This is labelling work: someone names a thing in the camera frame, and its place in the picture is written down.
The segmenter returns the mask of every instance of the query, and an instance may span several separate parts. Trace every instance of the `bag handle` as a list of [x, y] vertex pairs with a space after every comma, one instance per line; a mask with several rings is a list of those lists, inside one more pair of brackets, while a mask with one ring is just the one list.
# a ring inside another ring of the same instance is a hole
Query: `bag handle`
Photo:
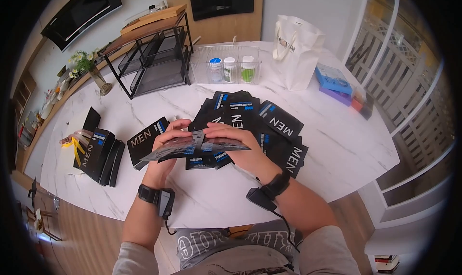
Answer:
[[[290, 50], [290, 47], [286, 47], [286, 49], [284, 49], [284, 51], [281, 54], [278, 53], [277, 39], [278, 39], [280, 29], [281, 29], [281, 23], [277, 21], [276, 31], [274, 32], [274, 47], [273, 47], [273, 59], [275, 60], [282, 60], [287, 55], [287, 53], [289, 53], [289, 50]], [[297, 38], [297, 31], [294, 31], [289, 45], [293, 45], [296, 38]]]

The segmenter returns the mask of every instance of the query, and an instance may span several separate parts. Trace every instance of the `white marble table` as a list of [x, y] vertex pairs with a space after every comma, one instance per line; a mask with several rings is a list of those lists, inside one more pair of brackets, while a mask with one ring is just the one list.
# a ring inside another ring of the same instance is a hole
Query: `white marble table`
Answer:
[[[390, 134], [377, 110], [366, 121], [351, 107], [321, 93], [315, 76], [304, 91], [289, 92], [277, 79], [271, 67], [270, 42], [240, 42], [260, 46], [262, 63], [259, 85], [198, 84], [154, 92], [130, 101], [112, 73], [104, 78], [115, 84], [101, 98], [96, 84], [76, 92], [62, 107], [48, 144], [43, 162], [41, 186], [78, 207], [107, 217], [124, 220], [137, 194], [146, 167], [132, 167], [125, 149], [115, 188], [102, 187], [87, 175], [65, 175], [57, 168], [61, 146], [67, 136], [66, 123], [88, 106], [100, 115], [100, 128], [127, 141], [162, 116], [193, 119], [206, 98], [215, 91], [249, 91], [252, 96], [266, 99], [297, 117], [305, 125], [300, 133], [309, 147], [297, 180], [308, 186], [327, 202], [356, 191], [399, 163]], [[352, 85], [356, 79], [328, 51], [319, 62], [342, 70]], [[134, 75], [127, 76], [127, 85]], [[178, 159], [167, 184], [176, 191], [173, 213], [168, 221], [172, 227], [219, 228], [254, 224], [276, 217], [246, 200], [247, 191], [259, 186], [249, 174], [229, 164], [219, 170], [185, 170], [185, 160]]]

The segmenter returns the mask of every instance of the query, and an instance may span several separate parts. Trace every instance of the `glass vase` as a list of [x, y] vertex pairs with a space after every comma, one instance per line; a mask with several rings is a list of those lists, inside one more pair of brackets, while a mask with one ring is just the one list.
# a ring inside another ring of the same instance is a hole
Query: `glass vase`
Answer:
[[90, 73], [90, 76], [95, 80], [96, 85], [99, 87], [99, 95], [103, 97], [109, 93], [109, 91], [112, 89], [112, 84], [108, 84], [104, 80], [96, 65], [93, 66], [88, 72]]

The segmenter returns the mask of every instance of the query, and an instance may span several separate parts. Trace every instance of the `hand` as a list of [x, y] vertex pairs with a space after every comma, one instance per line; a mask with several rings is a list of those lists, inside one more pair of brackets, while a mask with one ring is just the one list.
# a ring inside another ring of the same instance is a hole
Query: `hand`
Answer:
[[251, 148], [250, 151], [227, 151], [233, 162], [244, 170], [257, 176], [263, 184], [269, 183], [276, 174], [282, 174], [281, 168], [262, 152], [254, 135], [248, 130], [234, 128], [223, 123], [207, 123], [203, 131], [206, 138], [237, 139]]
[[[154, 140], [153, 151], [170, 139], [190, 136], [191, 132], [181, 130], [182, 128], [187, 128], [190, 123], [191, 120], [187, 119], [179, 119], [171, 122], [165, 129], [165, 132], [158, 135]], [[165, 179], [173, 169], [175, 163], [176, 158], [171, 158], [160, 163], [157, 163], [157, 161], [149, 162], [142, 184], [150, 188], [162, 189], [165, 186]]]

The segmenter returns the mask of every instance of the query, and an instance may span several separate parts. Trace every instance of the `yellow ribbon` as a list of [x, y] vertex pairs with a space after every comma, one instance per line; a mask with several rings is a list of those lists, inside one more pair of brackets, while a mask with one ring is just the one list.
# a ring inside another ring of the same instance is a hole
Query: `yellow ribbon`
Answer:
[[77, 164], [78, 166], [80, 167], [80, 157], [78, 156], [78, 152], [77, 150], [81, 151], [83, 154], [85, 154], [85, 151], [83, 149], [83, 147], [80, 145], [80, 143], [78, 142], [78, 140], [76, 140], [75, 138], [71, 138], [72, 141], [70, 143], [67, 143], [67, 144], [64, 144], [64, 145], [61, 145], [61, 147], [68, 147], [68, 146], [71, 146], [71, 145], [74, 145], [74, 156], [75, 156], [75, 159], [77, 160]]

